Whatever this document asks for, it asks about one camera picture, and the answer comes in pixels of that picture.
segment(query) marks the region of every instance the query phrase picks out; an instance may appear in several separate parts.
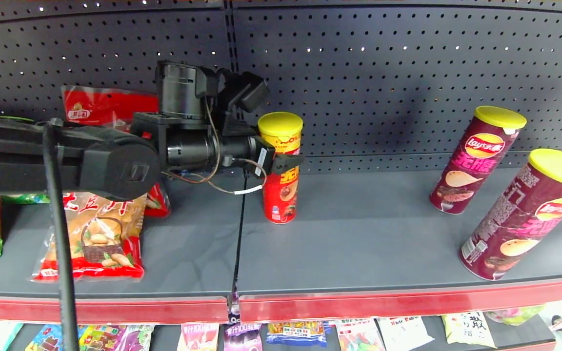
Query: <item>red shelf edge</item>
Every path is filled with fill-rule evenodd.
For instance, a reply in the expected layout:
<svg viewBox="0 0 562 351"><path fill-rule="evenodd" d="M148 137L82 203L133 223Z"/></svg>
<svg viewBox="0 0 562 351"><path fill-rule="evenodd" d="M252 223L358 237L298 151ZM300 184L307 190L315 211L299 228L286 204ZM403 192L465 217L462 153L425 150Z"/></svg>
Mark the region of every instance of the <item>red shelf edge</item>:
<svg viewBox="0 0 562 351"><path fill-rule="evenodd" d="M227 323L225 298L106 301L78 299L78 324ZM0 298L0 320L59 324L60 305L54 298Z"/></svg>
<svg viewBox="0 0 562 351"><path fill-rule="evenodd" d="M492 311L562 300L562 279L481 287L366 293L243 295L241 321L405 317Z"/></svg>

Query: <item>lay's logo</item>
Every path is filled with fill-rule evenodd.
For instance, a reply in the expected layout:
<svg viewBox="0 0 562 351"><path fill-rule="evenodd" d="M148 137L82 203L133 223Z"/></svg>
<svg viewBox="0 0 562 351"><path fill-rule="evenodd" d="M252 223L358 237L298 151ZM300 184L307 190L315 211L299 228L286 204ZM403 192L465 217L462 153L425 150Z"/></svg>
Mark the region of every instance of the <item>lay's logo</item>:
<svg viewBox="0 0 562 351"><path fill-rule="evenodd" d="M545 202L539 206L537 211L535 211L535 217L539 220L562 218L562 198Z"/></svg>
<svg viewBox="0 0 562 351"><path fill-rule="evenodd" d="M504 149L504 140L495 134L474 134L465 142L465 151L475 158L490 158Z"/></svg>

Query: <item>white cable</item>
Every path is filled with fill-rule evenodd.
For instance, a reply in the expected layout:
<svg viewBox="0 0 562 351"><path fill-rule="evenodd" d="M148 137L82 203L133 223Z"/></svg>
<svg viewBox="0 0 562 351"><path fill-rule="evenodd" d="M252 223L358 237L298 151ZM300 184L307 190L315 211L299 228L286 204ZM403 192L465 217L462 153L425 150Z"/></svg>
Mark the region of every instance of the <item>white cable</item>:
<svg viewBox="0 0 562 351"><path fill-rule="evenodd" d="M254 162L253 160L249 160L247 158L234 158L234 160L247 162L247 163L250 163L250 164L256 166L257 168L259 168L261 173L263 173L263 183L261 183L261 185L254 186L250 189L238 190L238 191L228 191L226 189L223 189L223 188L217 186L216 184L214 184L214 182L212 182L211 180L208 180L207 184L209 184L210 187L213 187L217 191L222 191L225 194L231 194L231 195L243 195L243 194L248 194L248 193L254 193L255 191L258 191L259 189L263 189L263 185L266 184L266 180L268 180L268 173L266 173L266 170L263 169L263 167L259 163ZM191 173L190 175L203 178L202 175L197 174L197 173Z"/></svg>

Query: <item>red snack bag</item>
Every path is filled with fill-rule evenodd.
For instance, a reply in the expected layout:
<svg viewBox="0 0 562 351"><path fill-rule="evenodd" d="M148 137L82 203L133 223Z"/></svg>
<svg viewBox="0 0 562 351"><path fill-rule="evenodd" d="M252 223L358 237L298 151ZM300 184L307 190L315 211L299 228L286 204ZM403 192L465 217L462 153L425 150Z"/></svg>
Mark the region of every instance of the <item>red snack bag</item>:
<svg viewBox="0 0 562 351"><path fill-rule="evenodd" d="M66 119L88 126L105 126L129 131L134 113L156 113L158 97L123 89L62 86ZM170 202L160 183L147 196L144 215L166 217Z"/></svg>
<svg viewBox="0 0 562 351"><path fill-rule="evenodd" d="M65 193L73 277L142 278L140 231L147 195L116 202L92 193ZM58 279L56 242L51 233L47 253L33 275L38 282Z"/></svg>

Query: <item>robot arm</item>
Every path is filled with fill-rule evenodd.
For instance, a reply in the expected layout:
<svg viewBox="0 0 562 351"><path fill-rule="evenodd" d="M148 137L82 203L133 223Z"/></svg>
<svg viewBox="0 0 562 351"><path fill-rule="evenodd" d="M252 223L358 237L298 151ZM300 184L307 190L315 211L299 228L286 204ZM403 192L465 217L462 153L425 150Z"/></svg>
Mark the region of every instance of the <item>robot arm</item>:
<svg viewBox="0 0 562 351"><path fill-rule="evenodd" d="M251 112L263 102L268 94L264 80L252 73L231 74L218 93L219 76L204 67L158 62L159 113L134 114L131 134L59 122L54 131L63 190L122 201L149 191L163 171L242 167L261 177L241 160L258 162L267 173L298 166L302 156L277 155L256 129L231 116L234 107ZM208 104L214 102L207 116ZM0 194L47 189L43 128L0 120Z"/></svg>

